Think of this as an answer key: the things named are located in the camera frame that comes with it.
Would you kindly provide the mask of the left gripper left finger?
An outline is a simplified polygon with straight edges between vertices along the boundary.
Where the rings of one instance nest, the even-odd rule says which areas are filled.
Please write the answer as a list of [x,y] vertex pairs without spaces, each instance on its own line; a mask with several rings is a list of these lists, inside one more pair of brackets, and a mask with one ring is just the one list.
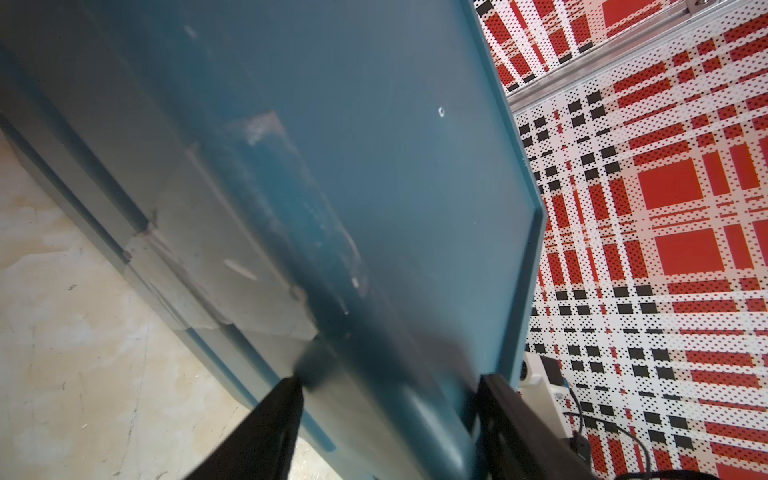
[[303,404],[300,380],[281,380],[188,477],[286,480]]

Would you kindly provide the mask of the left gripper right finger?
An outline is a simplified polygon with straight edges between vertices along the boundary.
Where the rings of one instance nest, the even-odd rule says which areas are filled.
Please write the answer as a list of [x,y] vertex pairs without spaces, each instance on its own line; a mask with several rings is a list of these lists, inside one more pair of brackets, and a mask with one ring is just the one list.
[[492,479],[591,479],[591,469],[498,375],[476,394],[484,458]]

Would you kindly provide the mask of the teal drawer cabinet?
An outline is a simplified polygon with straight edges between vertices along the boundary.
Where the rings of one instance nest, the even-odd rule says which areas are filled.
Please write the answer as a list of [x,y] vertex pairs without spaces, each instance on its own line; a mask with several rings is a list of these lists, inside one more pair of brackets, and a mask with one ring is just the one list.
[[469,1],[5,1],[1,128],[346,479],[482,479],[545,212]]

